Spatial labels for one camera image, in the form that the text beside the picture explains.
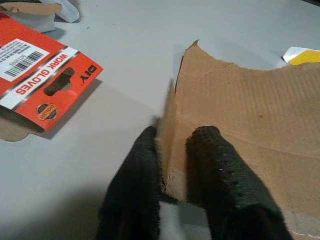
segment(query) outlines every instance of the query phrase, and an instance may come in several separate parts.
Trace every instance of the hang tab hole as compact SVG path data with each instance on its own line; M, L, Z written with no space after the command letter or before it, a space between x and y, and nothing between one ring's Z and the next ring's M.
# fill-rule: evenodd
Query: hang tab hole
M75 74L72 67L66 68L49 86L43 91L48 96L53 96L58 91L67 91L71 87L70 78Z

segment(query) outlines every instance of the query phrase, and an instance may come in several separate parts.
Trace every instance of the barcode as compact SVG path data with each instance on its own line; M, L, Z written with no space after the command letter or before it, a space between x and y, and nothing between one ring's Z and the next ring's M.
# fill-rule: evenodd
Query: barcode
M41 52L34 51L25 59L21 60L19 63L17 63L4 73L11 77L16 77L19 74L21 74L24 70L26 70L28 67L30 67L34 62L39 60L42 56L44 56L44 54L42 54Z

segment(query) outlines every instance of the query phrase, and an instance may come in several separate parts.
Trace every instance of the cardboard box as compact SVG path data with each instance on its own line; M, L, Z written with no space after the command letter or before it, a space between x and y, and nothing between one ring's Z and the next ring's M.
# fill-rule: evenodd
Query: cardboard box
M102 71L83 53L0 13L0 138L49 131Z
M187 183L185 143L197 127L213 125L269 188L292 236L320 238L319 103L320 63L246 69L195 42L169 88L158 131L162 190L197 203L197 189Z

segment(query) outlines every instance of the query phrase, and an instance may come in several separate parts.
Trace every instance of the white label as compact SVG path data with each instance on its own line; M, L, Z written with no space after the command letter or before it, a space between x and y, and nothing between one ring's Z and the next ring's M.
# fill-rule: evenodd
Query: white label
M11 89L3 98L0 99L0 105L7 109L14 109L15 106L28 99L28 96L41 87L46 81L54 76L69 59L76 55L78 51L67 47L59 52L52 60L48 61L43 67L30 77L26 78L18 86Z
M49 52L16 38L0 48L0 77L12 82L48 54Z

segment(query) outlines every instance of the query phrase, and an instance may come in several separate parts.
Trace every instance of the gray table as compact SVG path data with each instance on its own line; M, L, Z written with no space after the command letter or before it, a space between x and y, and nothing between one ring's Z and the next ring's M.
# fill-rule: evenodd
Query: gray table
M48 35L104 71L56 134L0 140L0 239L93 238L108 183L140 131L161 115L194 40L218 59L254 69L284 66L280 57L292 46L320 49L320 7L301 0L73 3L79 22L57 22ZM163 206L163 239L182 238L181 230L209 237L203 211Z

